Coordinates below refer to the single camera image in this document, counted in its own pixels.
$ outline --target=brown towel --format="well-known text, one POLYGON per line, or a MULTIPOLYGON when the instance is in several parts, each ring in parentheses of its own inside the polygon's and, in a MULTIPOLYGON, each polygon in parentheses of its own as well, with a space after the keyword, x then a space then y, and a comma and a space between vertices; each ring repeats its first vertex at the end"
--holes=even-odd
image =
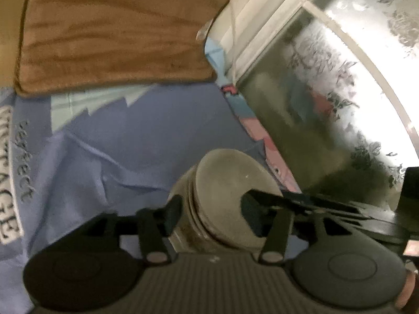
POLYGON ((228 0, 26 0, 16 90, 214 79, 197 32, 228 0))

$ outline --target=glass pane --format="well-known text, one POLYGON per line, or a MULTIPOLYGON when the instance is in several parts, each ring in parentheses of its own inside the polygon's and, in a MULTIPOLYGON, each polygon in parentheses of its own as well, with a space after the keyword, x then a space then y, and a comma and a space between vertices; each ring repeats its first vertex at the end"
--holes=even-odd
POLYGON ((311 0, 382 72, 419 131, 419 0, 311 0))
POLYGON ((395 208, 416 152, 381 88, 330 29, 300 10, 239 87, 304 192, 395 208))

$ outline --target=white cord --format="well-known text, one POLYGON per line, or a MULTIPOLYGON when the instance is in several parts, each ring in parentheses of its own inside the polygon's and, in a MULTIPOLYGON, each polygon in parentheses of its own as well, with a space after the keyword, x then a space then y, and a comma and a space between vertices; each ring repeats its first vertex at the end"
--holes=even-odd
POLYGON ((232 66, 231 66, 231 75, 233 79, 233 85, 236 85, 236 27, 235 27, 235 19, 236 19, 236 13, 235 13, 235 0, 230 0, 230 10, 231 10, 231 32, 233 34, 233 46, 231 48, 231 54, 232 54, 232 66))

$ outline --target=black object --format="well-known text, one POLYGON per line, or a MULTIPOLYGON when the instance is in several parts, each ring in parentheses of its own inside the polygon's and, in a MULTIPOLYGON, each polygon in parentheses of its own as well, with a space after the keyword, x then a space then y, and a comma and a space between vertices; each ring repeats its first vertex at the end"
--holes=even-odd
MULTIPOLYGON (((372 218, 361 208, 249 191, 242 214, 255 234, 267 237, 257 261, 242 252, 171 258, 162 237, 181 209, 176 195, 164 209, 101 215, 41 251, 24 269, 32 313, 397 313, 392 302, 404 286, 404 263, 366 235, 381 227, 365 228, 372 218), (291 233, 310 246, 286 261, 291 233), (142 260, 119 248, 125 234, 139 236, 142 260)), ((390 235, 374 234, 397 246, 405 231, 393 224, 390 235)))

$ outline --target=brown blanket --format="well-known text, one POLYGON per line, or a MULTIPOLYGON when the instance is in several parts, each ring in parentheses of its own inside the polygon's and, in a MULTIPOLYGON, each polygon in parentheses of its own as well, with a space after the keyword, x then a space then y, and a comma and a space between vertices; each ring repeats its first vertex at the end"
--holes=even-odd
POLYGON ((197 32, 228 0, 26 0, 16 90, 214 78, 197 32))

